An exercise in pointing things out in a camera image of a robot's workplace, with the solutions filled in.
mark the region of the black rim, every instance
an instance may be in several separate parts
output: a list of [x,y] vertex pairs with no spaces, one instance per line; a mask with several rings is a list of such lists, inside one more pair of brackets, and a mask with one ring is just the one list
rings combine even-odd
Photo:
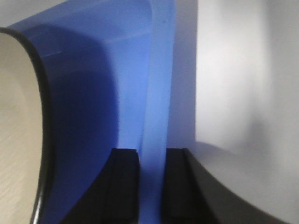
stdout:
[[41,222],[54,173],[54,148],[50,121],[50,88],[42,60],[31,42],[21,33],[9,28],[0,28],[0,33],[12,36],[26,50],[33,64],[40,92],[43,116],[43,145],[36,200],[30,220],[31,224],[38,224]]

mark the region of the blue plastic bin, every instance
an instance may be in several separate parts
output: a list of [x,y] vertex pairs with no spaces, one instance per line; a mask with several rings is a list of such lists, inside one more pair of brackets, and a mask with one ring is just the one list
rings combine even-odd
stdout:
[[43,217],[58,223],[111,148],[141,160],[140,223],[159,223],[171,86],[174,1],[70,0],[18,22],[46,69],[55,176]]

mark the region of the blue plastic surface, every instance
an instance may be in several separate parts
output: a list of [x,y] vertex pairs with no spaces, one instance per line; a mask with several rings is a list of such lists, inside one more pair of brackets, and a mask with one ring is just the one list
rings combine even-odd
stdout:
[[174,16],[173,0],[70,0],[10,26],[50,83],[56,166],[44,224],[67,214],[113,147],[138,150],[139,223],[160,223]]

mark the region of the curved edge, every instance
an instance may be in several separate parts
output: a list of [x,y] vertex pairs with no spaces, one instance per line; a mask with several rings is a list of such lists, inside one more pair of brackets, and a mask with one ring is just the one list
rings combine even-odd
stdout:
[[197,187],[222,224],[288,224],[258,209],[227,189],[197,161],[188,149],[185,148],[184,152]]
[[26,50],[36,72],[40,91],[43,117],[43,146],[36,199],[30,220],[30,224],[39,224],[41,222],[43,209],[51,188],[54,173],[54,147],[51,137],[50,117],[50,88],[42,60],[31,42],[21,33],[9,28],[0,28],[0,33],[12,36]]

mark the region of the white wall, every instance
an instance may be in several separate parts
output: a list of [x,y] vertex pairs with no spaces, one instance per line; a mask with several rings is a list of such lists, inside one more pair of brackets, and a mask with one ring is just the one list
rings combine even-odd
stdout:
[[299,223],[299,1],[196,7],[177,1],[168,147],[190,148],[235,194]]

